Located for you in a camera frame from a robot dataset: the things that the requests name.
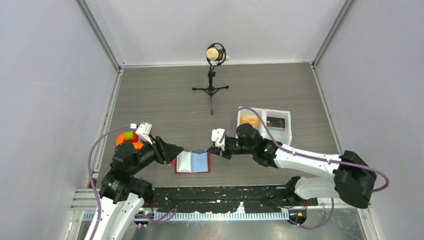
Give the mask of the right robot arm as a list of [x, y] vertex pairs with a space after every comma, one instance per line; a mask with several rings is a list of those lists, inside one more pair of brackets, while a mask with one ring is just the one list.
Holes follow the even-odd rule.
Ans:
[[228, 160], [234, 155], [251, 155], [263, 167], [297, 170], [314, 176], [293, 176], [284, 185], [283, 196], [289, 204], [338, 198], [352, 207], [368, 208], [377, 174], [355, 152], [321, 154], [293, 148], [262, 137], [248, 123], [239, 125], [236, 135], [227, 136], [222, 128], [212, 130], [208, 152]]

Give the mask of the red card holder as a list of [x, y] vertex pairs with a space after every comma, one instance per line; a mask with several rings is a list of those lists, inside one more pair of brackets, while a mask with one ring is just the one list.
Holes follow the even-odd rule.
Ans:
[[176, 174], [209, 173], [211, 158], [207, 149], [198, 148], [192, 151], [182, 151], [169, 163]]

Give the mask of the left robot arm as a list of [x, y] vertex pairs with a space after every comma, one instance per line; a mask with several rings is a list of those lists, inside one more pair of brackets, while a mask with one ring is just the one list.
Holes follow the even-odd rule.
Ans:
[[152, 142], [118, 144], [110, 170], [102, 179], [100, 190], [94, 192], [97, 208], [85, 239], [122, 239], [140, 208], [148, 207], [154, 199], [152, 184], [135, 174], [154, 162], [168, 164], [183, 150], [159, 136]]

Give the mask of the orange credit card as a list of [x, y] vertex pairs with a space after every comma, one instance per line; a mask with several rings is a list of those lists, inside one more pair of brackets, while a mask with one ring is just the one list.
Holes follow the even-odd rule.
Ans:
[[239, 123], [242, 124], [250, 124], [254, 127], [258, 127], [261, 125], [261, 121], [256, 115], [242, 114], [240, 116]]

